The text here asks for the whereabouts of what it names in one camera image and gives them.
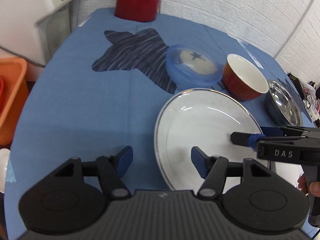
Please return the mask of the person right hand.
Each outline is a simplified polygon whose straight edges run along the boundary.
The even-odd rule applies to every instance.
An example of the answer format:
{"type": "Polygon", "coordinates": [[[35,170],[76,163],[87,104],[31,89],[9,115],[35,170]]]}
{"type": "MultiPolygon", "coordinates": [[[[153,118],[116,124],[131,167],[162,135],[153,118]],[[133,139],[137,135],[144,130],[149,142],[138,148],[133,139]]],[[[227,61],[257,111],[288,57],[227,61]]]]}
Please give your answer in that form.
{"type": "Polygon", "coordinates": [[[308,193],[315,197],[320,197],[320,182],[314,181],[308,186],[305,175],[302,174],[297,180],[297,183],[300,191],[304,192],[305,194],[308,193]]]}

